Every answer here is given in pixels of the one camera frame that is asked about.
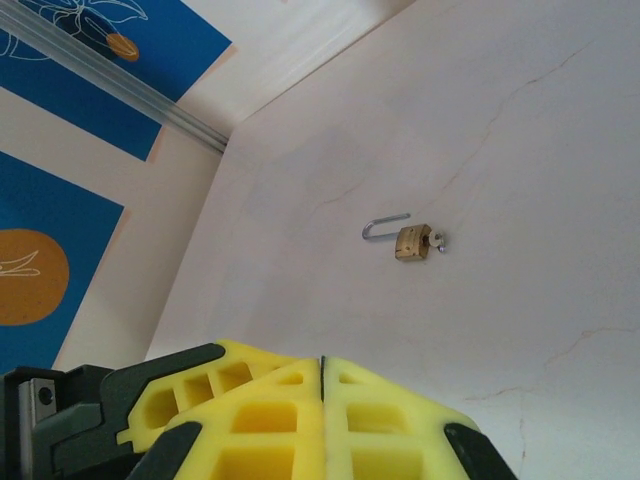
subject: padlock body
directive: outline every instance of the padlock body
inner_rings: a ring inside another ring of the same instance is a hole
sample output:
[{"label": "padlock body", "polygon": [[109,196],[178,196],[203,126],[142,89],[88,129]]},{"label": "padlock body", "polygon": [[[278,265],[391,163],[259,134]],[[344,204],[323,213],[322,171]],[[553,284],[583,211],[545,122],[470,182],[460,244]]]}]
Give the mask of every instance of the padlock body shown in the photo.
[{"label": "padlock body", "polygon": [[429,225],[404,227],[396,240],[396,258],[401,262],[424,260],[429,252]]}]

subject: padlock shackle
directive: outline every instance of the padlock shackle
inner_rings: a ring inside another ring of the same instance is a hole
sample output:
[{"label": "padlock shackle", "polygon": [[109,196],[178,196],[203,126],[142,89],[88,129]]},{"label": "padlock shackle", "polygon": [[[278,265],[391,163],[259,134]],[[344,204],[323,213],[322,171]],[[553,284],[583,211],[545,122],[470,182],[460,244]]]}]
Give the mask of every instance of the padlock shackle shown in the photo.
[{"label": "padlock shackle", "polygon": [[390,217],[376,218],[375,220],[371,220],[362,229],[362,238],[364,240],[367,240],[368,242],[395,240],[398,237],[398,232],[371,235],[371,229],[376,225],[380,225],[381,223],[396,222],[398,220],[406,220],[407,218],[411,218],[410,213],[401,213],[399,215],[391,215]]}]

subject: screw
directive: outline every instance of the screw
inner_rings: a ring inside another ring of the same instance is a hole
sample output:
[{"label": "screw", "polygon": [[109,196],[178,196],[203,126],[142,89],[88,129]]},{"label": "screw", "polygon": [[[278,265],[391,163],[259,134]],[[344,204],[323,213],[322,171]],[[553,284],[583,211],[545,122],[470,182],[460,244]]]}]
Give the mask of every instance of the screw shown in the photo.
[{"label": "screw", "polygon": [[38,400],[40,400],[40,403],[43,405],[51,405],[51,402],[53,402],[53,392],[51,389],[42,387],[38,390]]}]

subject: metal strip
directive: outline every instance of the metal strip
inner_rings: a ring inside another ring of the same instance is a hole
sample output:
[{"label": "metal strip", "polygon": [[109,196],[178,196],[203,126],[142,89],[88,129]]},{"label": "metal strip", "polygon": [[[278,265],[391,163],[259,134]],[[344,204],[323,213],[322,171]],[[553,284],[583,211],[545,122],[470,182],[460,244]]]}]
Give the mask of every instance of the metal strip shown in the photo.
[{"label": "metal strip", "polygon": [[224,153],[228,138],[16,0],[0,0],[0,28],[143,115]]},{"label": "metal strip", "polygon": [[20,420],[20,470],[23,480],[34,479],[33,429],[57,411],[56,384],[47,378],[32,378],[18,385]]}]

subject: black plastic part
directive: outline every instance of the black plastic part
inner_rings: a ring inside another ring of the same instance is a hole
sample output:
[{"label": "black plastic part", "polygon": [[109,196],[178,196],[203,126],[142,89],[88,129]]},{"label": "black plastic part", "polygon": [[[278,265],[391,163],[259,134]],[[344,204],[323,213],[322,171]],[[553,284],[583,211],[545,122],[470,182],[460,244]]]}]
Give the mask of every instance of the black plastic part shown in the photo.
[{"label": "black plastic part", "polygon": [[63,372],[19,367],[0,377],[0,478],[19,479],[20,473],[20,408],[18,385],[32,378],[59,380]]},{"label": "black plastic part", "polygon": [[198,438],[202,425],[187,422],[164,432],[127,480],[173,480]]},{"label": "black plastic part", "polygon": [[55,474],[74,480],[95,478],[84,476],[84,472],[96,466],[112,469],[114,464],[121,462],[134,465],[140,455],[133,452],[131,443],[118,445],[116,434],[128,427],[129,412],[147,384],[156,378],[217,360],[224,354],[224,347],[211,343],[107,375],[100,386],[103,423],[57,446],[53,453]]},{"label": "black plastic part", "polygon": [[141,454],[116,434],[128,427],[129,412],[147,384],[224,356],[208,344],[122,370],[83,366],[68,373],[18,368],[0,377],[0,478],[19,480],[18,386],[32,378],[51,379],[57,413],[32,431],[33,477],[38,480],[122,480]]},{"label": "black plastic part", "polygon": [[459,423],[444,427],[469,480],[517,480],[491,441],[482,433]]}]

